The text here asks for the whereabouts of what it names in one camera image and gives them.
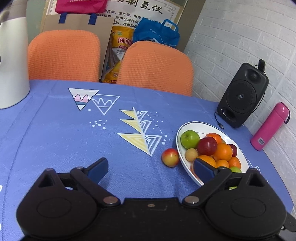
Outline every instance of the table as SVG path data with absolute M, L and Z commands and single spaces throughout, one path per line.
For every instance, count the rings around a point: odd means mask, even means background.
M 202 121 L 217 126 L 216 102 L 124 85 L 47 80 L 30 84 L 23 101 L 0 110 L 0 241 L 22 237 L 17 206 L 48 167 L 68 172 L 106 157 L 109 172 L 99 184 L 121 201 L 183 199 L 198 188 L 181 164 L 168 168 L 160 156 L 175 148 L 182 124 Z M 293 202 L 284 183 L 266 154 L 251 146 L 251 133 L 219 121 L 291 212 Z

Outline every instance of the metal screw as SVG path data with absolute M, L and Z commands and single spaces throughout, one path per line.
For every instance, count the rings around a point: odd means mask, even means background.
M 108 196 L 108 197 L 104 197 L 103 201 L 104 203 L 107 203 L 107 204 L 114 204 L 118 202 L 118 198 L 114 196 Z
M 185 197 L 184 201 L 190 204 L 195 204 L 198 203 L 200 199 L 196 196 L 187 196 Z

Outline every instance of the speaker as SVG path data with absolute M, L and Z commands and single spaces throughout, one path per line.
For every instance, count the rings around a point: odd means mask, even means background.
M 258 69 L 243 63 L 226 89 L 217 112 L 232 127 L 240 127 L 261 101 L 269 84 L 264 69 L 263 60 Z

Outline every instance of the brown paper bag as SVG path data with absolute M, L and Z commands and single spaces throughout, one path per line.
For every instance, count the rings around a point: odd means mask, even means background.
M 72 29 L 85 30 L 94 33 L 100 39 L 101 59 L 100 59 L 100 74 L 101 78 L 105 56 L 107 52 L 108 42 L 111 30 L 114 23 L 114 18 L 106 18 L 97 16 L 95 25 L 89 24 L 90 15 L 87 14 L 67 14 L 65 23 L 59 23 L 60 14 L 47 15 L 45 17 L 42 32 L 50 30 Z

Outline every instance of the chair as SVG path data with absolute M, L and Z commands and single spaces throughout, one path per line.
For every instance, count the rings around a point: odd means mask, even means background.
M 46 31 L 28 47 L 29 79 L 99 81 L 100 41 L 83 30 Z
M 139 41 L 127 49 L 116 83 L 191 96 L 193 67 L 172 47 Z

